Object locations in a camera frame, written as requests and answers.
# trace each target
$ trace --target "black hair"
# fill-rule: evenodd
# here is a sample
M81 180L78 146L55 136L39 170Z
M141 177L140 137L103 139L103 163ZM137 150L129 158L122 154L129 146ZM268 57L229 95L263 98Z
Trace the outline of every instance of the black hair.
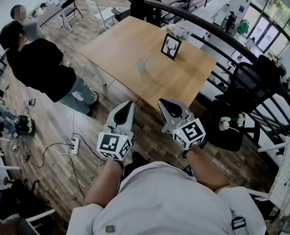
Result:
M12 7L12 9L10 10L10 16L12 19L14 19L14 14L21 8L23 7L23 5L20 5L20 4L17 4L17 5L14 5Z
M0 32L0 45L6 51L10 67L18 66L18 48L20 34L24 35L24 28L18 21L12 21L2 28Z

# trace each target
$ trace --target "sleeve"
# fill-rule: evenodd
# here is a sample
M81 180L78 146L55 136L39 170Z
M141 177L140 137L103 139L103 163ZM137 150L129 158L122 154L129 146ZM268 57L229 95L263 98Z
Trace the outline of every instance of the sleeve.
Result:
M63 53L59 48L51 41L46 39L39 39L42 41L42 48L46 50L47 57L46 60L50 60L51 64L57 66L61 63L63 59Z
M262 214L246 188L223 188L218 192L218 196L229 205L236 216L245 219L249 235L264 235L266 233L267 228Z
M103 208L96 204L75 208L68 225L67 235L92 235L92 226Z

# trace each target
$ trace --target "deer antler picture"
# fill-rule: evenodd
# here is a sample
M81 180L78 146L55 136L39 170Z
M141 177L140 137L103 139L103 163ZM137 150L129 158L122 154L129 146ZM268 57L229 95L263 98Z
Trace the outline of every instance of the deer antler picture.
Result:
M161 52L171 59L175 59L181 41L170 34L166 34Z

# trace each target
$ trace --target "power strip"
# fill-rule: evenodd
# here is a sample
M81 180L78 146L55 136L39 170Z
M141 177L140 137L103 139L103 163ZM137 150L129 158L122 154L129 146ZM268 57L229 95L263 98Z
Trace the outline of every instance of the power strip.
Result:
M78 148L80 146L80 140L78 138L72 138L71 143L73 144L71 148L71 153L76 155L78 153Z

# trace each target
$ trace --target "white cube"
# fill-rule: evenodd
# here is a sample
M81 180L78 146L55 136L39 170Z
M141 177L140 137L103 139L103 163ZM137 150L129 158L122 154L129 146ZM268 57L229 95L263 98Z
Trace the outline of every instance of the white cube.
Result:
M100 132L97 151L107 159L122 161L132 147L129 136Z
M201 143L204 137L205 131L199 118L173 131L173 139L185 150Z

